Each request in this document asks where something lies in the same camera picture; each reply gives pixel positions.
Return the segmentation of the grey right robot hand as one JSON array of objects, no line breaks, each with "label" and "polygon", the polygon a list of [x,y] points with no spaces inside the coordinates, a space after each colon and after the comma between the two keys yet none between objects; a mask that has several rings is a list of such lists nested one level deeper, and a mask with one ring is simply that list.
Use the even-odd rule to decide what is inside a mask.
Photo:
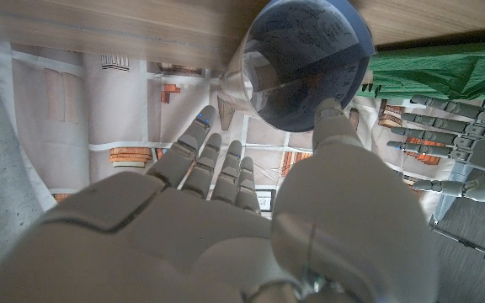
[{"label": "grey right robot hand", "polygon": [[44,213],[0,262],[0,302],[434,302],[438,261],[413,192],[366,150],[341,105],[260,215],[253,163],[204,107],[147,173]]}]

